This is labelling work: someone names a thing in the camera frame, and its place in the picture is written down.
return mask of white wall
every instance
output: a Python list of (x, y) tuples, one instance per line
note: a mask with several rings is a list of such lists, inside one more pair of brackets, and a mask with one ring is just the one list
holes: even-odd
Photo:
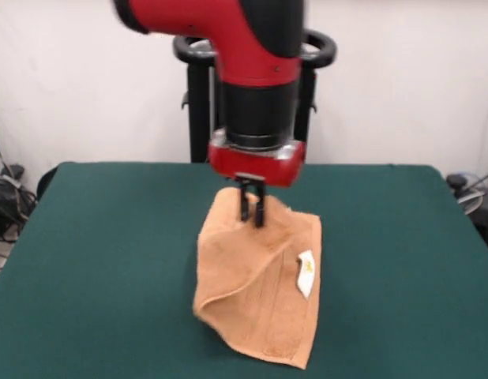
[[(311, 0), (340, 47), (320, 73), (308, 159), (488, 169), (488, 0)], [(64, 160), (189, 159), (171, 37), (110, 0), (0, 0), (0, 134), (33, 186)]]

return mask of towel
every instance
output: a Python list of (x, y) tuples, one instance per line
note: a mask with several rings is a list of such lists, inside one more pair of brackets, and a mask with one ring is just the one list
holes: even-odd
[[(305, 369), (317, 327), (321, 221), (267, 196), (257, 229), (253, 217), (240, 221), (239, 198), (236, 188), (219, 191), (199, 234), (193, 311), (234, 350)], [(298, 256), (307, 251), (314, 272), (306, 298)]]

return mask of green felt surface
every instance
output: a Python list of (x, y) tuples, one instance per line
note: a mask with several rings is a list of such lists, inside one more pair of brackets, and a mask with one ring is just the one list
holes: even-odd
[(197, 234), (228, 184), (203, 165), (62, 165), (0, 275), (0, 379), (488, 378), (488, 250), (435, 170), (308, 166), (271, 189), (324, 224), (305, 372), (192, 315)]

